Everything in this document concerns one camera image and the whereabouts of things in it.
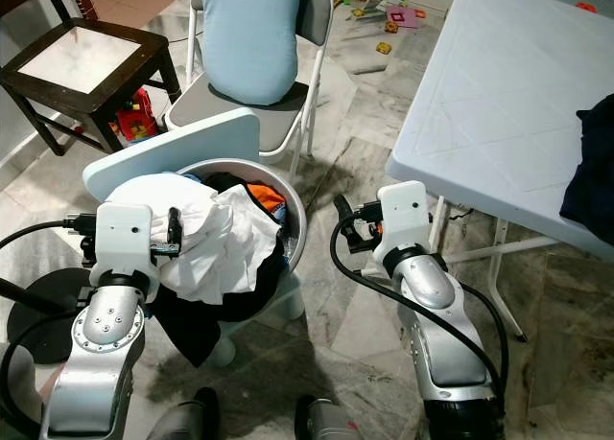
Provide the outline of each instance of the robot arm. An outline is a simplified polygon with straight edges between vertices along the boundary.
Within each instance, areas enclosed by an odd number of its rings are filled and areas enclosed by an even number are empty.
[[[373,239],[357,237],[353,224],[340,223],[344,226],[341,232],[348,239],[350,252],[373,250],[376,263],[388,273],[394,289],[411,302],[399,304],[398,313],[410,335],[418,387],[430,420],[426,434],[437,439],[503,438],[503,401],[497,400],[501,391],[494,390],[483,360],[440,324],[407,307],[423,308],[482,350],[478,332],[464,311],[460,283],[429,254],[424,185],[417,181],[394,184],[381,188],[377,196],[377,201],[360,206],[353,214],[349,210],[353,217],[348,216],[349,206],[336,200],[345,220],[375,223],[370,230]]]
[[[152,253],[178,253],[178,243],[151,246],[151,224],[147,206],[99,207],[94,292],[73,323],[72,351],[43,414],[41,440],[122,438],[131,368],[145,345],[142,308],[159,285]],[[180,228],[173,230],[180,238]]]

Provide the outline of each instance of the marble floor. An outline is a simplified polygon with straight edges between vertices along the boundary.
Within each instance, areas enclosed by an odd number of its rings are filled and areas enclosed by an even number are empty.
[[[233,336],[237,357],[228,367],[194,368],[173,347],[155,319],[134,367],[134,393],[125,438],[145,438],[164,410],[203,385],[221,399],[226,439],[293,438],[299,395],[332,397],[360,426],[365,439],[412,439],[422,404],[396,306],[335,270],[328,243],[336,222],[333,198],[372,200],[393,182],[384,166],[437,42],[443,19],[429,15],[414,31],[385,34],[383,18],[357,21],[350,7],[335,11],[322,66],[314,158],[299,164],[298,190],[309,221],[307,244],[296,269],[306,314],[285,323],[266,313]],[[187,33],[187,0],[177,0],[148,28],[178,40]],[[375,45],[386,41],[384,56]],[[298,43],[299,78],[306,79],[315,51]],[[185,77],[184,41],[171,44],[179,79]],[[152,89],[154,113],[168,108]],[[0,193],[0,238],[34,221],[93,211],[97,202],[82,181],[83,168],[101,156],[75,144],[64,157],[44,153]],[[284,174],[289,159],[276,164]],[[465,209],[452,207],[448,216]],[[450,253],[491,243],[493,218],[474,212],[448,220],[440,248]],[[508,237],[530,236],[511,226]],[[0,276],[27,286],[39,275],[78,266],[79,240],[65,231],[38,232],[2,253]],[[354,267],[366,255],[342,259]],[[485,289],[487,261],[452,267],[463,282]],[[510,341],[508,439],[598,440],[614,437],[614,267],[566,245],[507,255],[500,290],[529,336]],[[11,303],[0,302],[6,320]],[[497,361],[496,334],[471,298],[467,311],[486,351]],[[0,339],[5,339],[4,327]],[[40,367],[37,384],[53,368]]]

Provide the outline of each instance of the dark blue cloth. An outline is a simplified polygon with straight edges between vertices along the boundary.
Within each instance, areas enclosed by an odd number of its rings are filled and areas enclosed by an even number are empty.
[[[560,215],[614,245],[614,94],[582,120],[582,163],[569,183]]]

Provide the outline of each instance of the light blue cushion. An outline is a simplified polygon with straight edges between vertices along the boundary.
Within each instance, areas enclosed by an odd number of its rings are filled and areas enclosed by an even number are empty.
[[[204,62],[213,87],[242,104],[273,104],[296,78],[300,0],[202,0]]]

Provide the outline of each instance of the white plastic table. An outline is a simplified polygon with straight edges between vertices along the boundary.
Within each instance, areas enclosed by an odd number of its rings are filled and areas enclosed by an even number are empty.
[[[494,246],[446,261],[491,257],[490,292],[519,338],[496,289],[503,253],[561,241],[614,261],[558,215],[581,161],[576,111],[612,92],[614,20],[555,0],[455,0],[393,149],[392,177],[498,218]],[[507,221],[544,237],[505,243]]]

